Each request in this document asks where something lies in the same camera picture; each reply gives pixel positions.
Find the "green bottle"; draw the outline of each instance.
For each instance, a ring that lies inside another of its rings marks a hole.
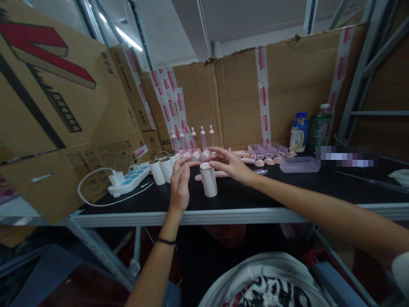
[[[320,105],[320,113],[311,118],[311,132],[307,141],[307,148],[315,150],[315,146],[326,145],[326,134],[331,122],[329,104]]]

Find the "floor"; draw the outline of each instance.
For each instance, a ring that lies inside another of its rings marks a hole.
[[[205,229],[226,247],[237,247],[240,246],[244,239],[246,225],[211,225],[205,226]],[[155,238],[159,234],[160,227],[143,228],[140,257],[142,267],[149,257],[153,246],[146,230],[152,238]],[[129,262],[133,257],[133,246],[134,240],[132,239],[118,254],[119,259],[121,259],[125,266],[129,266]],[[388,287],[383,279],[382,268],[375,260],[362,251],[357,251],[354,258],[353,273],[373,298],[377,302],[381,302],[385,296],[388,295]],[[179,284],[179,287],[183,291],[179,255],[176,249],[169,280],[175,284]],[[105,277],[86,265],[82,265],[44,300],[40,306],[124,306],[128,295],[127,290],[116,281]]]

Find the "power strip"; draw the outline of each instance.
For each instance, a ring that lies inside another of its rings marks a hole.
[[[142,180],[146,178],[149,172],[150,167],[148,165],[144,165],[137,171],[131,171],[126,174],[125,181],[123,183],[117,186],[110,185],[108,187],[108,192],[114,197],[119,197],[126,193],[132,192],[142,182]]]

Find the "heart-shaped holder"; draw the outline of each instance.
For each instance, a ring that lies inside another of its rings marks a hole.
[[[276,164],[275,161],[273,160],[274,154],[273,153],[266,153],[265,156],[267,157],[264,159],[264,163],[267,165],[274,165]]]
[[[256,158],[257,158],[257,160],[256,160],[256,163],[254,165],[257,166],[257,167],[263,167],[264,166],[264,161],[263,161],[264,156],[263,155],[257,155]]]
[[[284,157],[284,153],[282,151],[279,151],[277,153],[277,157],[274,158],[275,163],[280,164],[281,163],[281,158]]]
[[[290,151],[287,153],[287,157],[288,157],[288,158],[293,158],[293,157],[295,157],[295,156],[297,155],[297,153],[294,151],[294,148],[295,148],[295,147],[290,147],[290,148],[289,148]]]

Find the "ceiling light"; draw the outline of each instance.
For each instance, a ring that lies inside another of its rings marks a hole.
[[[115,27],[118,33],[127,40],[128,43],[130,43],[132,46],[134,46],[136,49],[139,51],[142,51],[143,49],[141,46],[139,46],[137,43],[135,43],[128,35],[126,35],[120,28]]]
[[[105,16],[102,15],[101,13],[99,13],[99,17],[101,17],[101,19],[102,19],[104,22],[107,22],[107,20],[105,19]]]

